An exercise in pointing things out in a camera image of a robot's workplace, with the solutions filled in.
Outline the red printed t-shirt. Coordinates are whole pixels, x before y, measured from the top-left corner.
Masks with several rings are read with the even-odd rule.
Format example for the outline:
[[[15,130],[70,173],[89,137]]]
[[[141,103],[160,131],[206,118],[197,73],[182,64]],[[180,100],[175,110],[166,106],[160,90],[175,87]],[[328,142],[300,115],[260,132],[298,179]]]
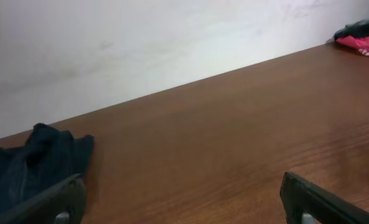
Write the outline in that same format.
[[[361,55],[369,57],[369,36],[368,37],[346,37],[338,38],[336,43],[355,49]]]

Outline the dark navy folded garment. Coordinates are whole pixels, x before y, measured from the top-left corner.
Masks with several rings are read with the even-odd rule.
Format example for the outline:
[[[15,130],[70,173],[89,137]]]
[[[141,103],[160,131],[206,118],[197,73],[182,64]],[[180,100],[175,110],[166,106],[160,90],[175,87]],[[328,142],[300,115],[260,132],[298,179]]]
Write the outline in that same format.
[[[0,147],[0,214],[88,169],[95,139],[38,123],[19,147]]]

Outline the black garment on pile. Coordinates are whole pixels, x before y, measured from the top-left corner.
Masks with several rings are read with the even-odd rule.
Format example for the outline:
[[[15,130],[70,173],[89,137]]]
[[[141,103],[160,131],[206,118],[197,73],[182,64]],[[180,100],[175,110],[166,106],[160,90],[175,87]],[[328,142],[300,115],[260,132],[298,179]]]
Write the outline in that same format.
[[[338,30],[334,34],[334,40],[352,36],[355,38],[368,37],[369,36],[369,19],[358,21],[354,24],[346,25],[343,29]]]

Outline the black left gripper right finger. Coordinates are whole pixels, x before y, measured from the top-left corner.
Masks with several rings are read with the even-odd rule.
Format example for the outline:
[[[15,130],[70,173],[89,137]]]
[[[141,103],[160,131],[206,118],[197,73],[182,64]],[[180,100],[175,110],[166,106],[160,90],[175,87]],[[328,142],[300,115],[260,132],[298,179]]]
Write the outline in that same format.
[[[280,198],[289,224],[369,224],[369,213],[301,176],[286,172]]]

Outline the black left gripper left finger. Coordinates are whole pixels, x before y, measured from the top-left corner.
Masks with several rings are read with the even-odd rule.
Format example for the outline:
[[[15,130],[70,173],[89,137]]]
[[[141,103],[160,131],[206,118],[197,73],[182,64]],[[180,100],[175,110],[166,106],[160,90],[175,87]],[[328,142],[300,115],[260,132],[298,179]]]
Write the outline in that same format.
[[[0,224],[80,224],[86,200],[83,179],[75,174],[0,214]]]

